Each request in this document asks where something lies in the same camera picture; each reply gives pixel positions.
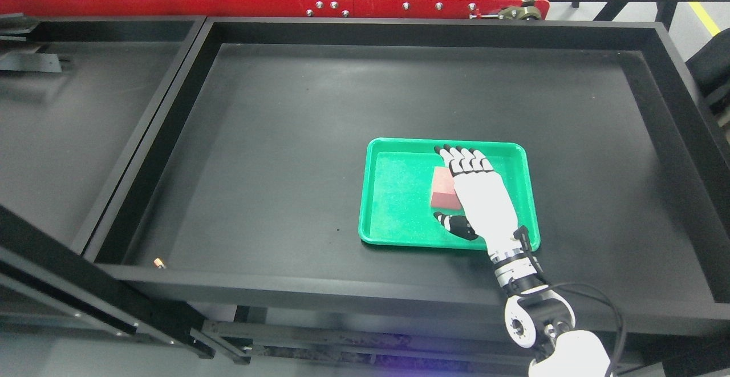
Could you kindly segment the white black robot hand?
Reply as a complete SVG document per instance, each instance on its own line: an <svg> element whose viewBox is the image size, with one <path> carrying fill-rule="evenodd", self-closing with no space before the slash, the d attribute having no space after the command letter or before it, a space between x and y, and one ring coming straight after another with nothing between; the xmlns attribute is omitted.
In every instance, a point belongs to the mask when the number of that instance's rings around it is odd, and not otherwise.
<svg viewBox="0 0 730 377"><path fill-rule="evenodd" d="M524 253L518 216L503 178L485 154L476 148L437 145L453 177L453 188L464 215L435 212L436 221L449 233L465 240L482 238L488 257L497 264Z"/></svg>

